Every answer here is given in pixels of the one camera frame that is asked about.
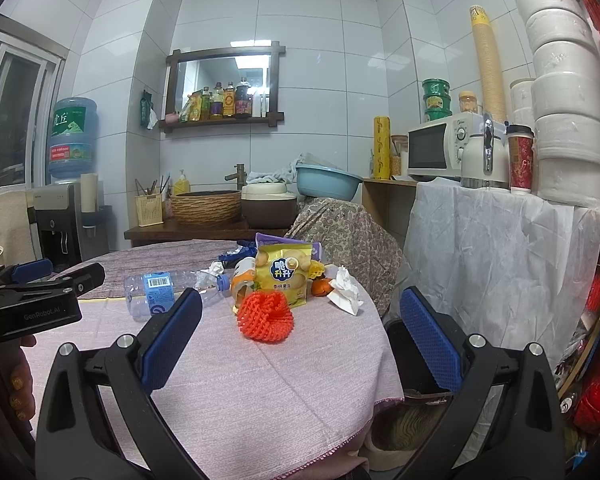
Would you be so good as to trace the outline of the left hand yellow nails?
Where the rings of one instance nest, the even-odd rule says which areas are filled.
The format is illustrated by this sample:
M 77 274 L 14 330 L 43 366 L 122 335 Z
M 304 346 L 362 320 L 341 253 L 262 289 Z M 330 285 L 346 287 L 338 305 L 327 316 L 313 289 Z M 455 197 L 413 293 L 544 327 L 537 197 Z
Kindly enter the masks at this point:
M 24 336 L 20 340 L 19 361 L 9 373 L 12 392 L 9 404 L 22 422 L 28 422 L 35 415 L 35 400 L 33 396 L 33 377 L 29 362 L 23 348 L 33 348 L 36 338 L 33 335 Z

